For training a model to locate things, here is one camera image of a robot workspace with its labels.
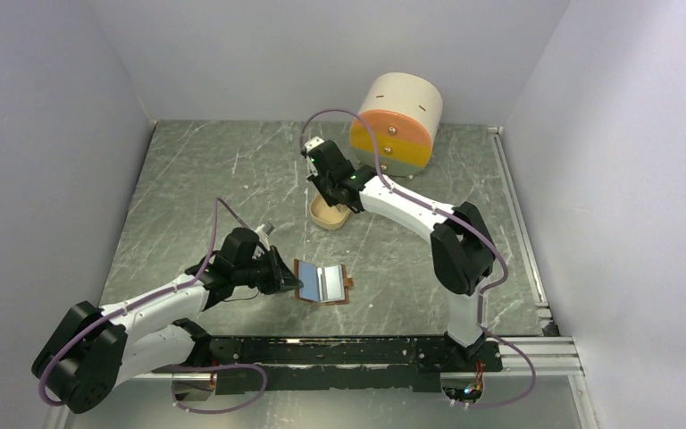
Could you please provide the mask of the beige oval card tray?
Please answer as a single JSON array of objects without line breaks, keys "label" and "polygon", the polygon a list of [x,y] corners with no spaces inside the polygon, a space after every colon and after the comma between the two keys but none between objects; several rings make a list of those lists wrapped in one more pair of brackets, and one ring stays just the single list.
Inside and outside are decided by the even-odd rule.
[{"label": "beige oval card tray", "polygon": [[309,204],[308,214],[313,223],[328,231],[343,227],[351,210],[345,205],[328,206],[321,194],[316,194]]}]

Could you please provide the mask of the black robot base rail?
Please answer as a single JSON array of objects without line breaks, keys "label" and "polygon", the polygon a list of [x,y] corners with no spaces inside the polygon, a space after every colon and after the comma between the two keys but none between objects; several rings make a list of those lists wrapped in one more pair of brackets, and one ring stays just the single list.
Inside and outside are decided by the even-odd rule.
[{"label": "black robot base rail", "polygon": [[[270,337],[214,336],[208,361],[238,369],[218,373],[217,394],[252,391],[409,389],[441,392],[444,376],[473,378],[503,368],[499,346],[481,340],[465,349],[447,335]],[[260,366],[267,377],[246,370]]]}]

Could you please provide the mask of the brown leather card holder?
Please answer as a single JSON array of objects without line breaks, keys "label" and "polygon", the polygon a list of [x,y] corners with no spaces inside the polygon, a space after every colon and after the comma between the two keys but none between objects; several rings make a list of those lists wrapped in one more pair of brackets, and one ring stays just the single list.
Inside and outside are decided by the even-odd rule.
[{"label": "brown leather card holder", "polygon": [[294,275],[302,286],[295,290],[295,298],[318,306],[343,305],[349,302],[354,281],[343,264],[316,266],[294,260]]}]

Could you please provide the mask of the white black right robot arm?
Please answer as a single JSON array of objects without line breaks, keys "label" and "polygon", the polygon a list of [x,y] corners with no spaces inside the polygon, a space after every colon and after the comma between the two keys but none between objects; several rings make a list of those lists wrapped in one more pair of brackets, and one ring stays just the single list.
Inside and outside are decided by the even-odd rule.
[{"label": "white black right robot arm", "polygon": [[358,214],[383,216],[424,239],[431,247],[433,271],[448,297],[448,363],[469,369],[481,356],[484,334],[478,291],[497,259],[479,209],[464,202],[440,203],[380,177],[368,165],[354,167],[332,140],[309,139],[300,148],[307,179],[325,204]]}]

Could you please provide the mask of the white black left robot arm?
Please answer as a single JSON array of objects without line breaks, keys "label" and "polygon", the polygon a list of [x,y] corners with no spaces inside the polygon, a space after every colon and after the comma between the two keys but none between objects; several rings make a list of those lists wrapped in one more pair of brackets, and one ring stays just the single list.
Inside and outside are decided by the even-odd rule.
[{"label": "white black left robot arm", "polygon": [[220,248],[174,280],[115,304],[72,306],[35,358],[38,393],[51,406],[81,414],[115,387],[149,371],[197,372],[216,362],[212,336],[196,315],[229,299],[238,287],[264,295],[303,283],[263,235],[233,229]]}]

